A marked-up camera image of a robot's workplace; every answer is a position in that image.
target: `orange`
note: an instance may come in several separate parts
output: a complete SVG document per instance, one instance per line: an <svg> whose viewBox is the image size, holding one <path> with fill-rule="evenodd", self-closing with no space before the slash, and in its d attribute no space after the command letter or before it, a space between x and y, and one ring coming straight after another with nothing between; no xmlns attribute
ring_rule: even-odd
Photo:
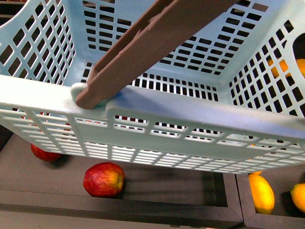
<svg viewBox="0 0 305 229"><path fill-rule="evenodd" d="M305 78L305 59L297 59L296 64L299 67L302 76Z"/></svg>
<svg viewBox="0 0 305 229"><path fill-rule="evenodd" d="M305 184L295 185L290 193L296 207L305 213Z"/></svg>
<svg viewBox="0 0 305 229"><path fill-rule="evenodd" d="M272 59L268 60L268 65L271 66L272 64L273 64L273 60L272 60ZM287 66L285 60L280 61L279 64L280 64L280 67L281 67L281 69L282 69L282 72L285 72L285 71L288 70L288 66ZM274 78L276 78L276 77L278 77L278 76L280 75L280 74L278 73L276 67L273 67L273 68L271 69L271 73L272 73L272 75L273 75Z"/></svg>
<svg viewBox="0 0 305 229"><path fill-rule="evenodd" d="M272 59L268 60L267 62L268 62L268 65L269 65L269 66L273 65L273 63L274 63ZM297 59L297 60L296 60L296 64L297 64L297 66L299 67L299 70L300 70L302 76L305 78L305 59ZM281 60L281 61L279 62L279 65L280 65L280 67L281 67L282 72L285 72L285 71L288 70L288 66L287 66L285 60ZM279 73L278 73L278 70L277 70L276 67L273 67L273 68L271 69L271 73L272 73L272 75L273 75L274 78L276 78L276 77L279 76Z"/></svg>

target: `dark shelf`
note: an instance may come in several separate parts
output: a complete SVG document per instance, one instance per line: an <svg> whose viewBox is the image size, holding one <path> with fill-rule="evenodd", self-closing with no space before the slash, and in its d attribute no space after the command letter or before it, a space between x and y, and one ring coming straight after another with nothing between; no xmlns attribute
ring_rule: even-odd
<svg viewBox="0 0 305 229"><path fill-rule="evenodd" d="M243 221L235 175L115 162L126 174L123 192L93 198L82 179L102 161L65 156L43 162L13 135L0 154L0 209L213 228Z"/></svg>

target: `plastic basket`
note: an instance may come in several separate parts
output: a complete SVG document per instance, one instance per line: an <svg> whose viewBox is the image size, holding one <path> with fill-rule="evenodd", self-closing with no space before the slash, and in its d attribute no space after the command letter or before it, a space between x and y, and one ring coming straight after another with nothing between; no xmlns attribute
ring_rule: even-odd
<svg viewBox="0 0 305 229"><path fill-rule="evenodd" d="M0 27L0 124L46 151L106 160L236 174L304 163L303 0L240 1L106 105L75 105L152 3L28 1Z"/></svg>

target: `gray surface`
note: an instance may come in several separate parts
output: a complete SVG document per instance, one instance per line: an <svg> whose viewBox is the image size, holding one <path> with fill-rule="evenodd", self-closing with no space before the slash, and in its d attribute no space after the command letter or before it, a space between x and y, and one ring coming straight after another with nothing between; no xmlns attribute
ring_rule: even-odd
<svg viewBox="0 0 305 229"><path fill-rule="evenodd" d="M28 142L13 135L0 154L0 189L89 197L82 186L83 176L102 161L65 156L55 164L43 162L32 154ZM212 173L115 163L126 175L124 191L118 198L217 206Z"/></svg>
<svg viewBox="0 0 305 229"><path fill-rule="evenodd" d="M0 211L1 229L172 229L169 225ZM181 226L179 229L191 229Z"/></svg>

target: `rectangular hole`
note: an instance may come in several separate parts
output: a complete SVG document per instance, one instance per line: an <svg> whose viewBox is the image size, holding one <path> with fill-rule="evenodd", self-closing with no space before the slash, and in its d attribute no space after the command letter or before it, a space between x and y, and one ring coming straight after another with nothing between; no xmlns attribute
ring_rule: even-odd
<svg viewBox="0 0 305 229"><path fill-rule="evenodd" d="M216 65L215 65L215 64L213 64L213 63L208 63L208 62L205 62L205 63L204 63L204 66L214 68Z"/></svg>
<svg viewBox="0 0 305 229"><path fill-rule="evenodd" d="M219 51L219 50L216 50L216 49L212 49L212 50L211 50L211 53L212 53L212 54L216 54L216 55L221 55L221 54L223 54L222 51Z"/></svg>
<svg viewBox="0 0 305 229"><path fill-rule="evenodd" d="M27 22L25 23L25 27L27 27L28 30L30 30L30 28L32 27L32 25L34 24L35 20L33 18L29 18L27 20Z"/></svg>
<svg viewBox="0 0 305 229"><path fill-rule="evenodd" d="M252 29L254 29L255 25L252 23L244 22L242 24L242 27L252 30Z"/></svg>
<svg viewBox="0 0 305 229"><path fill-rule="evenodd" d="M239 10L239 9L235 9L235 8L233 8L231 10L231 14L239 16L239 17L242 17L244 15L244 13L245 13L245 11Z"/></svg>
<svg viewBox="0 0 305 229"><path fill-rule="evenodd" d="M117 27L116 30L117 32L121 32L121 33L125 33L127 31L127 29L121 27Z"/></svg>
<svg viewBox="0 0 305 229"><path fill-rule="evenodd" d="M124 19L118 19L118 23L121 25L127 25L127 26L131 26L132 22L128 21L128 20L124 20Z"/></svg>
<svg viewBox="0 0 305 229"><path fill-rule="evenodd" d="M254 3L252 9L254 10L258 10L261 12L266 12L266 10L268 9L268 6L262 5L262 4L258 4L258 3Z"/></svg>
<svg viewBox="0 0 305 229"><path fill-rule="evenodd" d="M49 56L49 54L50 54L50 51L49 51L49 49L47 49L47 50L44 52L44 54L42 55L43 61L45 61L45 60L47 59L47 57Z"/></svg>
<svg viewBox="0 0 305 229"><path fill-rule="evenodd" d="M93 27L95 27L95 25L96 25L96 22L91 21L91 20L85 20L85 23L86 23L86 25L93 26Z"/></svg>
<svg viewBox="0 0 305 229"><path fill-rule="evenodd" d="M96 9L96 4L89 1L82 1L83 6L91 9Z"/></svg>
<svg viewBox="0 0 305 229"><path fill-rule="evenodd" d="M4 65L5 62L10 58L10 56L13 54L13 49L8 45L5 50L3 51L3 53L1 53L0 55L0 62Z"/></svg>
<svg viewBox="0 0 305 229"><path fill-rule="evenodd" d="M21 78L21 79L25 79L25 77L27 75L28 75L28 71L26 69L23 69L18 77Z"/></svg>
<svg viewBox="0 0 305 229"><path fill-rule="evenodd" d="M160 63L165 63L165 64L171 64L172 62L168 61L168 60L160 60Z"/></svg>
<svg viewBox="0 0 305 229"><path fill-rule="evenodd" d="M200 54L200 53L197 53L197 52L194 52L193 56L194 56L194 57L201 58L201 59L203 59L203 58L205 57L205 55Z"/></svg>
<svg viewBox="0 0 305 229"><path fill-rule="evenodd" d="M187 51L187 50L184 50L184 49L179 49L178 53L185 54L185 55L190 55L191 54L190 51Z"/></svg>
<svg viewBox="0 0 305 229"><path fill-rule="evenodd" d="M55 12L55 6L52 5L52 6L50 7L50 9L49 9L49 13L50 13L50 15L52 16L54 12Z"/></svg>
<svg viewBox="0 0 305 229"><path fill-rule="evenodd" d="M284 23L284 26L288 33L290 33L294 29L294 27L292 26L292 24L289 20Z"/></svg>
<svg viewBox="0 0 305 229"><path fill-rule="evenodd" d="M38 5L35 9L37 16L39 16L42 11L43 11L43 5Z"/></svg>
<svg viewBox="0 0 305 229"><path fill-rule="evenodd" d="M183 47L186 47L186 48L193 48L193 44L190 44L190 43L187 43L187 42L184 42L181 46L183 46Z"/></svg>
<svg viewBox="0 0 305 229"><path fill-rule="evenodd" d="M283 100L284 100L284 103L285 103L287 108L292 106L292 102L291 102L288 94L285 94L283 96Z"/></svg>
<svg viewBox="0 0 305 229"><path fill-rule="evenodd" d="M248 0L240 0L239 2L236 3L237 5L241 5L244 7L248 7L250 5L250 1Z"/></svg>
<svg viewBox="0 0 305 229"><path fill-rule="evenodd" d="M43 73L41 74L40 78L39 78L39 81L40 81L40 82L45 82L46 76L47 76L46 72L43 72Z"/></svg>
<svg viewBox="0 0 305 229"><path fill-rule="evenodd" d="M58 51L59 51L59 46L57 45L57 46L56 46L56 49L55 49L54 52L53 52L55 56L57 56Z"/></svg>
<svg viewBox="0 0 305 229"><path fill-rule="evenodd" d="M278 37L278 39L281 41L285 36L283 34L283 32L281 30L278 30L276 32L276 36Z"/></svg>
<svg viewBox="0 0 305 229"><path fill-rule="evenodd" d="M276 85L277 85L277 88L279 89L280 92L283 92L285 90L285 86L284 86L282 80L277 81Z"/></svg>
<svg viewBox="0 0 305 229"><path fill-rule="evenodd" d="M208 48L205 48L205 47L202 47L202 46L196 46L196 50L207 52Z"/></svg>
<svg viewBox="0 0 305 229"><path fill-rule="evenodd" d="M53 59L51 58L47 64L47 68L50 70L51 65L53 64Z"/></svg>
<svg viewBox="0 0 305 229"><path fill-rule="evenodd" d="M251 90L252 95L256 94L256 90L255 90L255 87L253 85L250 86L250 90Z"/></svg>
<svg viewBox="0 0 305 229"><path fill-rule="evenodd" d="M239 48L235 46L230 46L229 50L236 52Z"/></svg>
<svg viewBox="0 0 305 229"><path fill-rule="evenodd" d="M59 21L59 17L56 15L56 17L53 20L53 25L56 26L58 21Z"/></svg>
<svg viewBox="0 0 305 229"><path fill-rule="evenodd" d="M63 25L66 25L66 22L67 22L67 17L65 16L65 17L62 19Z"/></svg>
<svg viewBox="0 0 305 229"><path fill-rule="evenodd" d="M294 97L297 102L303 100L302 93L300 92L300 89L296 87L295 89L292 90L292 93L294 94Z"/></svg>
<svg viewBox="0 0 305 229"><path fill-rule="evenodd" d="M44 39L42 39L42 40L39 42L39 44L38 44L38 46L37 46L37 49L38 49L39 52L41 52L41 50L43 49L45 43L46 43L46 42L44 41Z"/></svg>
<svg viewBox="0 0 305 229"><path fill-rule="evenodd" d="M63 6L62 6L62 7L59 9L59 13L61 14L61 16L62 16L63 12L64 12L64 8L63 8Z"/></svg>
<svg viewBox="0 0 305 229"><path fill-rule="evenodd" d="M14 62L12 63L12 65L10 66L10 68L8 69L8 72L11 76L13 76L16 72L16 70L19 68L21 62L19 60L19 58L17 57Z"/></svg>
<svg viewBox="0 0 305 229"><path fill-rule="evenodd" d="M62 31L62 26L60 26L58 29L57 29L57 35L59 35L60 33L61 33L61 31Z"/></svg>
<svg viewBox="0 0 305 229"><path fill-rule="evenodd" d="M234 18L227 18L225 21L226 23L232 24L232 25L238 25L240 20L234 19Z"/></svg>
<svg viewBox="0 0 305 229"><path fill-rule="evenodd" d="M273 86L269 87L268 91L269 91L269 94L270 94L271 98L276 97L276 93L275 93L275 90L274 90Z"/></svg>
<svg viewBox="0 0 305 229"><path fill-rule="evenodd" d="M220 40L226 41L226 42L228 42L231 39L231 37L224 36L224 35L221 35L221 34L219 34L217 38L220 39Z"/></svg>
<svg viewBox="0 0 305 229"><path fill-rule="evenodd" d="M224 56L225 56L225 57L232 58L232 57L234 56L234 54L229 53L229 52L226 52Z"/></svg>
<svg viewBox="0 0 305 229"><path fill-rule="evenodd" d="M203 39L203 38L200 38L200 39L199 39L199 42L202 43L202 44L207 44L207 45L212 44L212 41L206 40L206 39Z"/></svg>
<svg viewBox="0 0 305 229"><path fill-rule="evenodd" d="M198 61L198 60L194 60L194 59L191 59L190 62L195 63L195 64L201 64L202 63L202 61Z"/></svg>
<svg viewBox="0 0 305 229"><path fill-rule="evenodd" d="M268 102L268 98L267 98L266 93L263 92L263 93L261 94L261 96L262 96L263 103L266 104L266 103Z"/></svg>
<svg viewBox="0 0 305 229"><path fill-rule="evenodd" d="M238 35L238 36L242 36L242 37L248 37L248 36L249 36L249 33L240 30L240 31L237 32L237 35Z"/></svg>
<svg viewBox="0 0 305 229"><path fill-rule="evenodd" d="M234 33L235 32L235 29L233 28L230 28L230 27L226 27L226 26L223 26L221 31L223 32L228 32L228 33Z"/></svg>
<svg viewBox="0 0 305 229"><path fill-rule="evenodd" d="M212 70L202 68L201 72L203 72L203 73L212 73Z"/></svg>
<svg viewBox="0 0 305 229"><path fill-rule="evenodd" d="M187 58L182 56L177 56L176 59L179 61L187 61Z"/></svg>
<svg viewBox="0 0 305 229"><path fill-rule="evenodd" d="M175 66L178 66L178 67L185 67L185 64L184 63L178 63L178 62L175 62L173 63Z"/></svg>
<svg viewBox="0 0 305 229"><path fill-rule="evenodd" d="M233 39L233 43L236 43L236 44L243 44L243 40L241 40L241 39L237 39L237 38L234 38Z"/></svg>
<svg viewBox="0 0 305 229"><path fill-rule="evenodd" d="M219 48L222 48L222 49L224 49L225 47L227 47L226 44L219 43L219 42L215 42L215 43L214 43L214 46L219 47Z"/></svg>
<svg viewBox="0 0 305 229"><path fill-rule="evenodd" d="M33 66L36 59L37 59L37 55L36 55L36 53L33 53L32 56L30 57L29 61L28 61L28 66L30 68Z"/></svg>
<svg viewBox="0 0 305 229"><path fill-rule="evenodd" d="M103 39L100 39L100 40L99 40L99 43L100 43L100 44L106 44L106 45L112 45L112 42L111 42L111 41L107 41L107 40L103 40Z"/></svg>
<svg viewBox="0 0 305 229"><path fill-rule="evenodd" d="M283 111L279 100L275 100L274 106L275 106L276 112L280 113Z"/></svg>
<svg viewBox="0 0 305 229"><path fill-rule="evenodd" d="M106 30L113 30L113 26L112 25L108 25L108 24L104 24L104 23L100 23L100 28L101 29L106 29Z"/></svg>
<svg viewBox="0 0 305 229"><path fill-rule="evenodd" d="M269 39L269 44L270 44L271 48L274 48L276 46L275 40L273 38Z"/></svg>
<svg viewBox="0 0 305 229"><path fill-rule="evenodd" d="M248 18L248 19L252 19L252 20L254 20L254 21L259 21L259 20L262 18L262 16L257 15L257 14L254 14L254 13L249 13L249 14L247 15L247 18Z"/></svg>
<svg viewBox="0 0 305 229"><path fill-rule="evenodd" d="M262 81L261 81L261 80L258 80L258 81L256 82L256 84L257 84L258 89L259 89L259 90L262 90L262 88L263 88Z"/></svg>
<svg viewBox="0 0 305 229"><path fill-rule="evenodd" d="M16 46L18 46L20 44L20 41L24 38L25 33L22 29L20 29L18 31L18 33L15 35L15 37L13 38L13 41L15 43Z"/></svg>
<svg viewBox="0 0 305 229"><path fill-rule="evenodd" d="M220 62L221 62L221 63L227 64L227 63L229 63L230 61L229 61L229 60L226 60L226 59L222 59Z"/></svg>
<svg viewBox="0 0 305 229"><path fill-rule="evenodd" d="M108 12L108 13L114 13L114 8L101 5L100 6L100 11Z"/></svg>
<svg viewBox="0 0 305 229"><path fill-rule="evenodd" d="M35 31L33 32L33 34L31 35L34 42L37 40L39 34L40 34L40 30L39 30L39 28L36 28Z"/></svg>
<svg viewBox="0 0 305 229"><path fill-rule="evenodd" d="M84 15L89 18L96 18L96 13L90 11L84 11Z"/></svg>

